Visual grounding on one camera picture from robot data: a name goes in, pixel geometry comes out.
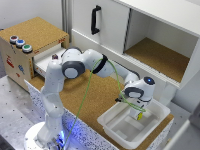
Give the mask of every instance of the wooden box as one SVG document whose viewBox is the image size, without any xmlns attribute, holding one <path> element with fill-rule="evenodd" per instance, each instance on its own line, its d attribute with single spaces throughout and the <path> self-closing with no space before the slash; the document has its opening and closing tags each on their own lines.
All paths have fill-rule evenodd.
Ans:
<svg viewBox="0 0 200 150">
<path fill-rule="evenodd" d="M 32 46 L 29 54 L 10 44 L 10 37 L 16 35 Z M 34 74 L 33 58 L 42 52 L 62 43 L 62 47 L 69 46 L 69 35 L 45 20 L 36 17 L 22 22 L 0 32 L 0 50 L 6 74 L 28 90 L 24 79 L 32 79 Z"/>
</svg>

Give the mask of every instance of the white plastic tub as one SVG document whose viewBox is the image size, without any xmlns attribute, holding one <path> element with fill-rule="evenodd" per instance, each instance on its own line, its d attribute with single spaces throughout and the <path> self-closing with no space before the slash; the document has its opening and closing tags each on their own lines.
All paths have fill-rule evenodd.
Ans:
<svg viewBox="0 0 200 150">
<path fill-rule="evenodd" d="M 117 103 L 97 120 L 105 133 L 122 147 L 136 149 L 169 115 L 170 109 L 153 99 L 141 120 L 131 118 L 129 112 L 127 104 Z"/>
</svg>

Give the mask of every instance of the yellow object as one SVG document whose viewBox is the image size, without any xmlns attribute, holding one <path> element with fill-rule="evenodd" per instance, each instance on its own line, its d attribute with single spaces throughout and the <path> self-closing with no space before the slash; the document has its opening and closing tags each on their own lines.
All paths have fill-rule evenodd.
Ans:
<svg viewBox="0 0 200 150">
<path fill-rule="evenodd" d="M 143 115 L 143 114 L 142 114 L 142 112 L 141 112 L 141 113 L 139 113 L 139 114 L 138 114 L 138 118 L 137 118 L 137 120 L 140 120 L 140 119 L 142 119 L 142 115 Z"/>
</svg>

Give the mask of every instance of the cabinet door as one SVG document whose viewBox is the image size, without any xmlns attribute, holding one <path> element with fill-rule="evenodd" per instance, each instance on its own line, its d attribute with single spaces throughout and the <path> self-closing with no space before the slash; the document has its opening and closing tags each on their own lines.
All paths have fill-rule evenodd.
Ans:
<svg viewBox="0 0 200 150">
<path fill-rule="evenodd" d="M 92 10 L 96 5 L 96 28 L 99 33 L 91 33 Z M 124 50 L 130 9 L 112 0 L 74 0 L 73 29 L 120 54 Z"/>
</svg>

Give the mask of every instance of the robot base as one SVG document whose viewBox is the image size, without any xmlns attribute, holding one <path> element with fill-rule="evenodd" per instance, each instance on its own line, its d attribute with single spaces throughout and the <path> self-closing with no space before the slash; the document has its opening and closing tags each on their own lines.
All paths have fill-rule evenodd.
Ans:
<svg viewBox="0 0 200 150">
<path fill-rule="evenodd" d="M 24 149 L 25 150 L 49 150 L 49 149 L 43 149 L 40 148 L 36 143 L 34 138 L 37 136 L 38 132 L 40 131 L 40 129 L 42 128 L 42 126 L 44 125 L 44 122 L 40 122 L 34 126 L 32 126 L 25 135 L 24 138 Z M 66 143 L 64 150 L 67 150 L 68 145 L 69 145 L 69 141 Z"/>
</svg>

